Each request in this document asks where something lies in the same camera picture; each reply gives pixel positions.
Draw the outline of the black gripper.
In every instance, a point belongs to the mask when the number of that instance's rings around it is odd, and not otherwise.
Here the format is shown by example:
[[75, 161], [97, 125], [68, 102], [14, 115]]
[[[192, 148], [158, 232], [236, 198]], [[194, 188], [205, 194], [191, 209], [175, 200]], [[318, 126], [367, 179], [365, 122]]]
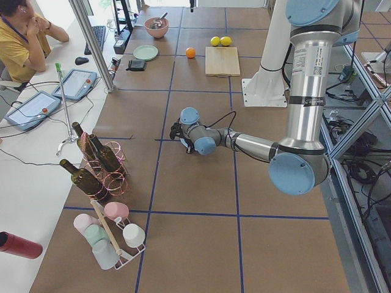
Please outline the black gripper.
[[[170, 128], [169, 137], [171, 140], [174, 140], [175, 138], [186, 138], [183, 132], [182, 124], [179, 121], [176, 121]], [[195, 152], [195, 149], [193, 147], [187, 147], [186, 153], [192, 154]]]

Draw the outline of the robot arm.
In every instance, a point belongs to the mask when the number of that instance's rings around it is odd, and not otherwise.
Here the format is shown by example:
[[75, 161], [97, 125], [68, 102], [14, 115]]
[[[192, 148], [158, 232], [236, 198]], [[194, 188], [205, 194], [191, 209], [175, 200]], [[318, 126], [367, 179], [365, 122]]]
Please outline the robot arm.
[[293, 71], [286, 136], [261, 139], [232, 128], [214, 129], [200, 121], [195, 108], [182, 110], [170, 129], [188, 153], [212, 153], [223, 146], [269, 163], [269, 177], [282, 192], [302, 195], [322, 183], [330, 164], [319, 140], [332, 48], [355, 41], [361, 1], [287, 1], [286, 38], [293, 46]]

